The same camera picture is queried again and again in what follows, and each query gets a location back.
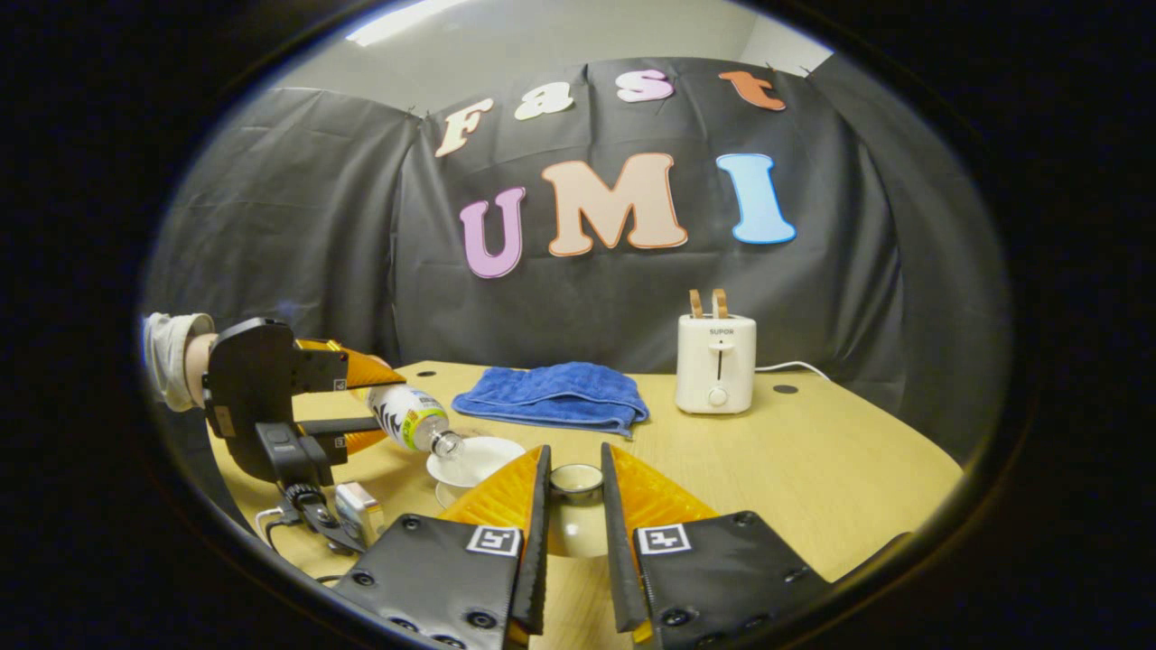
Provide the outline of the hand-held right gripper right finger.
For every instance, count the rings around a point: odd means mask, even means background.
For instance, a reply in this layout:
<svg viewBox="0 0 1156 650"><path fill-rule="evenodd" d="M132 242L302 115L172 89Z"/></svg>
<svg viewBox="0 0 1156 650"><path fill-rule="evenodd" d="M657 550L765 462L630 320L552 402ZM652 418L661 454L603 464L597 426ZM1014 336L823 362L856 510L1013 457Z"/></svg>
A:
<svg viewBox="0 0 1156 650"><path fill-rule="evenodd" d="M601 448L618 631L647 649L732 649L833 589L750 510L717 514L618 446Z"/></svg>

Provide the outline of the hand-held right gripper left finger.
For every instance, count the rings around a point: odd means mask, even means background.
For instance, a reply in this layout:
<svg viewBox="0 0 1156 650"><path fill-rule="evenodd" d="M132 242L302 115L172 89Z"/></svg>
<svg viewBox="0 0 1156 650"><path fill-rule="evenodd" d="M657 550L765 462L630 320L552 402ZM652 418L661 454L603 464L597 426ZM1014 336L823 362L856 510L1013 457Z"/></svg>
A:
<svg viewBox="0 0 1156 650"><path fill-rule="evenodd" d="M544 630L553 449L507 461L440 515L405 514L335 584L432 647L504 649Z"/></svg>

